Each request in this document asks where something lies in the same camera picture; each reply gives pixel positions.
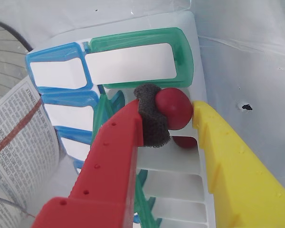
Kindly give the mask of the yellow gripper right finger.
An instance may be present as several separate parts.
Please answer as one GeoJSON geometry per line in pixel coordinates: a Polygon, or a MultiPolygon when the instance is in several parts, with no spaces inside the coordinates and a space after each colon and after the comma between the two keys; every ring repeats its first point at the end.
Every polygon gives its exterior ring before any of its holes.
{"type": "Polygon", "coordinates": [[[193,102],[218,228],[285,228],[285,188],[207,103],[193,102]]]}

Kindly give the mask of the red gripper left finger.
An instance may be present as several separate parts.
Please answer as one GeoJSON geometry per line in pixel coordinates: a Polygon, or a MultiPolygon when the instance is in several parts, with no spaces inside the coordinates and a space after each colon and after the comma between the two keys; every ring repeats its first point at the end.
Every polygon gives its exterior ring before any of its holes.
{"type": "Polygon", "coordinates": [[[153,84],[134,90],[136,99],[99,129],[70,195],[47,202],[33,227],[132,227],[138,148],[161,147],[170,139],[155,104],[159,91],[153,84]]]}

